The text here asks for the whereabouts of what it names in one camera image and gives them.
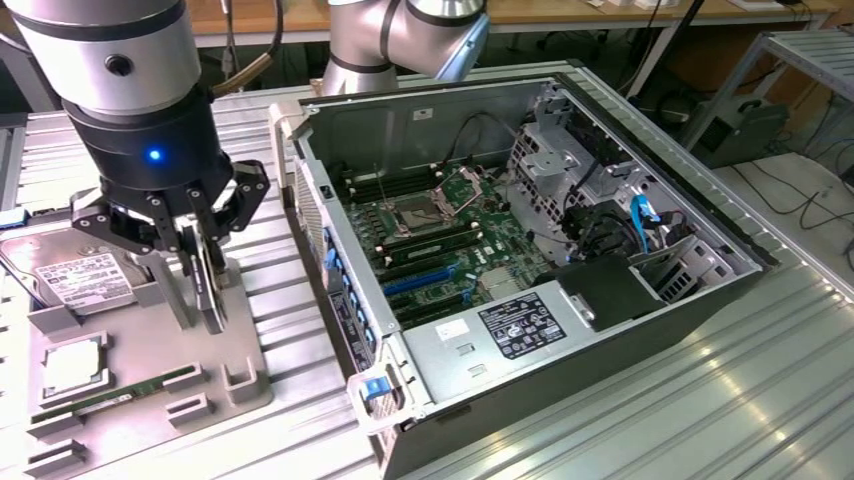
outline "circuit board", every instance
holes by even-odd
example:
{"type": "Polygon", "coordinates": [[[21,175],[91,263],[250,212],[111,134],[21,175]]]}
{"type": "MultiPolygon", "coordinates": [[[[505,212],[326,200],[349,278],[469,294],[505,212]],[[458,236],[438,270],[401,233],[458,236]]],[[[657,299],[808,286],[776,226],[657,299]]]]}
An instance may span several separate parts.
{"type": "Polygon", "coordinates": [[[549,270],[502,204],[504,186],[469,167],[448,167],[438,177],[433,189],[346,206],[404,329],[525,289],[549,270]]]}

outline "warning label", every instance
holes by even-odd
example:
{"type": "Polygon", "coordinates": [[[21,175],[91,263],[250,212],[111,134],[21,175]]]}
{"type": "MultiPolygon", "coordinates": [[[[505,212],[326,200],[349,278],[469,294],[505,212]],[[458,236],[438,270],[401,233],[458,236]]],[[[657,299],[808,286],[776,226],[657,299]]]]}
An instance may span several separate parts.
{"type": "Polygon", "coordinates": [[[565,333],[536,293],[513,298],[477,312],[477,315],[501,354],[510,360],[565,338],[565,333]]]}
{"type": "Polygon", "coordinates": [[[35,274],[71,309],[130,294],[130,284],[110,253],[38,267],[35,274]]]}

